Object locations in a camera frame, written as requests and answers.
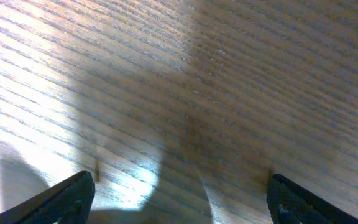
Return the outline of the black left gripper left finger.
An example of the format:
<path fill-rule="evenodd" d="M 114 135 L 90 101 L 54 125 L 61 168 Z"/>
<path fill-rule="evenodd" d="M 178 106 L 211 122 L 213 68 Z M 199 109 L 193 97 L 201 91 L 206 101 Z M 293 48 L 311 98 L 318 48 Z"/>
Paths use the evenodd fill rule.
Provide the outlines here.
<path fill-rule="evenodd" d="M 95 195 L 88 171 L 81 171 L 21 204 L 0 213 L 0 224 L 85 224 Z"/>

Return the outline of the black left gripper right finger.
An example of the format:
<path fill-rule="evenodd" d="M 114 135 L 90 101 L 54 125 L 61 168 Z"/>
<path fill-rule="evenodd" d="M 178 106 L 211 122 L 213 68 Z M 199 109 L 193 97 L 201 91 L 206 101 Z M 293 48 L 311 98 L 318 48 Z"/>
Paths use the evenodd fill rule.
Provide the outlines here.
<path fill-rule="evenodd" d="M 358 224 L 358 218 L 281 174 L 269 178 L 267 204 L 274 224 Z"/>

